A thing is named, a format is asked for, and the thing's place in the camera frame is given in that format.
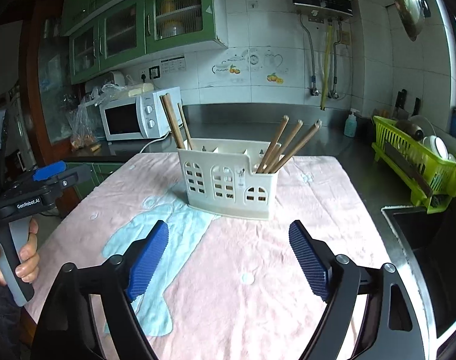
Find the steel sink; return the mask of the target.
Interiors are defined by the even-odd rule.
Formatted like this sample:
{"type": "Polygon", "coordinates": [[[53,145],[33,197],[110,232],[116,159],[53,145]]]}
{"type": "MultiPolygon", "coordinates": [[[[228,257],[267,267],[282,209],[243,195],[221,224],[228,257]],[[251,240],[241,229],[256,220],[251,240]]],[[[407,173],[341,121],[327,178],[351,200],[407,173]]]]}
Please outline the steel sink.
{"type": "Polygon", "coordinates": [[[436,358],[456,359],[456,214],[407,206],[386,207],[382,213],[421,274],[418,288],[429,299],[436,358]]]}

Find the white microwave oven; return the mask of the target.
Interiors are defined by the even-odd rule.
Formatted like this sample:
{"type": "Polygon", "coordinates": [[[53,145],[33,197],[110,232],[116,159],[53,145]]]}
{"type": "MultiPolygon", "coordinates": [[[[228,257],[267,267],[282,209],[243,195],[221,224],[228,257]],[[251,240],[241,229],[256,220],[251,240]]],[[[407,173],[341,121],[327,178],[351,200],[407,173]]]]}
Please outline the white microwave oven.
{"type": "Polygon", "coordinates": [[[182,125],[177,104],[181,103],[179,87],[142,92],[129,97],[103,101],[100,116],[108,141],[153,140],[170,132],[160,97],[169,93],[178,125],[182,125]]]}

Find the green dish rack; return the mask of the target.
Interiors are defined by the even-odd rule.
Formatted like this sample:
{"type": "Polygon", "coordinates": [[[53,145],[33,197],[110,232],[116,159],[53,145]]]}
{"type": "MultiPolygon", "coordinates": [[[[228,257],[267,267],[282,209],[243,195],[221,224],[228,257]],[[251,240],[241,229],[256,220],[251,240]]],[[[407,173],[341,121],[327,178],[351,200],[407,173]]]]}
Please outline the green dish rack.
{"type": "Polygon", "coordinates": [[[392,119],[373,117],[375,159],[383,160],[411,189],[411,203],[429,214],[443,212],[456,197],[456,161],[442,159],[395,126],[392,119]]]}

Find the pink and blue towel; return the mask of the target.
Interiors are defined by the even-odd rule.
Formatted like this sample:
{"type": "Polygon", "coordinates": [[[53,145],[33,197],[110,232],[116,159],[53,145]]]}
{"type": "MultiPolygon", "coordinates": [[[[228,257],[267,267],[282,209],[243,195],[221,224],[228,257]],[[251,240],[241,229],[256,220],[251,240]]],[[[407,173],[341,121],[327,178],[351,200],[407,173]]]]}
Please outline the pink and blue towel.
{"type": "Polygon", "coordinates": [[[267,220],[211,215],[186,203],[175,154],[138,154],[96,187],[43,244],[27,311],[37,320],[67,262],[96,266],[169,227],[157,272],[134,308],[161,359],[297,359],[325,309],[288,240],[309,234],[365,267],[388,253],[348,174],[333,157],[296,157],[277,179],[267,220]]]}

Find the wooden chopstick cluster right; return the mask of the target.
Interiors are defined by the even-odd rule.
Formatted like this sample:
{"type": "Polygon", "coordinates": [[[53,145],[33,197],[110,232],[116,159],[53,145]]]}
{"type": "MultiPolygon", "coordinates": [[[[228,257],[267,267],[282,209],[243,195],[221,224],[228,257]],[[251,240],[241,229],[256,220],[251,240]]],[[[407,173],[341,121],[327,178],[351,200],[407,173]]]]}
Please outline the wooden chopstick cluster right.
{"type": "Polygon", "coordinates": [[[269,173],[277,173],[294,155],[296,155],[306,144],[310,141],[314,135],[316,135],[320,128],[322,127],[323,122],[321,119],[318,119],[308,131],[299,139],[299,141],[292,147],[281,159],[279,159],[269,170],[269,173]]]}

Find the cream plastic utensil holder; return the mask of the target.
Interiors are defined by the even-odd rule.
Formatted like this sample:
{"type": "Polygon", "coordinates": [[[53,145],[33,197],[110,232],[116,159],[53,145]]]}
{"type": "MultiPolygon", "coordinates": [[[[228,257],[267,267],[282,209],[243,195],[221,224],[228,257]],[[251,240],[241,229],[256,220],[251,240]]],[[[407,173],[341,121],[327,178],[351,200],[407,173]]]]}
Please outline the cream plastic utensil holder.
{"type": "Polygon", "coordinates": [[[235,218],[269,218],[277,174],[257,172],[268,141],[194,138],[192,143],[192,150],[177,151],[189,206],[235,218]]]}

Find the soap dispenser bottle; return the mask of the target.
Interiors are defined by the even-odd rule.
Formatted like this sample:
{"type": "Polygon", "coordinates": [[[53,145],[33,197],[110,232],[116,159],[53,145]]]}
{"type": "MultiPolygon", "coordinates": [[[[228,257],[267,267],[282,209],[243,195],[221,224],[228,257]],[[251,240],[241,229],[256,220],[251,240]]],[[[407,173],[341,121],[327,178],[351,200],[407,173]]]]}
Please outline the soap dispenser bottle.
{"type": "Polygon", "coordinates": [[[356,128],[357,128],[357,114],[359,113],[358,110],[355,108],[351,108],[348,113],[347,120],[345,122],[344,127],[344,135],[350,138],[354,138],[356,136],[356,128]]]}

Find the hanging steel wok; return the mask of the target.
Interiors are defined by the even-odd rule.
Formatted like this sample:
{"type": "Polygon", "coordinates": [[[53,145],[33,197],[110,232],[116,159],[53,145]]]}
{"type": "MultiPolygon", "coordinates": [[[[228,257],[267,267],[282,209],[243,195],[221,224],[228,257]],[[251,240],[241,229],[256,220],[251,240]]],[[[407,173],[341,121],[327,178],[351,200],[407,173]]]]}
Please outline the hanging steel wok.
{"type": "Polygon", "coordinates": [[[394,0],[405,32],[411,41],[415,41],[425,27],[425,19],[431,11],[426,0],[394,0]]]}

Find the gas water heater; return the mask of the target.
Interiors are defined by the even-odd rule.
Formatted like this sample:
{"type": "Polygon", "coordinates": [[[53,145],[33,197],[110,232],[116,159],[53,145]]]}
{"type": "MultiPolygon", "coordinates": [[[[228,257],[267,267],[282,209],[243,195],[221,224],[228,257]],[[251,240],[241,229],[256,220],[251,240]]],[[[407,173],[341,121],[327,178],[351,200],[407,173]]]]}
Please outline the gas water heater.
{"type": "Polygon", "coordinates": [[[309,20],[348,20],[353,16],[351,0],[288,0],[297,13],[309,20]]]}

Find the green wall cabinet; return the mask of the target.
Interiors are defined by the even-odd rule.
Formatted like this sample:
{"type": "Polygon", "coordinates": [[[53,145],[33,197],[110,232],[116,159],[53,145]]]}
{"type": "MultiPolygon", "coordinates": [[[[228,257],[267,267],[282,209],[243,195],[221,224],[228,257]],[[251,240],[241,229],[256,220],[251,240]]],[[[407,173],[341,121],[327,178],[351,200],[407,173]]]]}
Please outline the green wall cabinet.
{"type": "Polygon", "coordinates": [[[225,0],[64,0],[71,82],[150,57],[225,49],[225,0]]]}

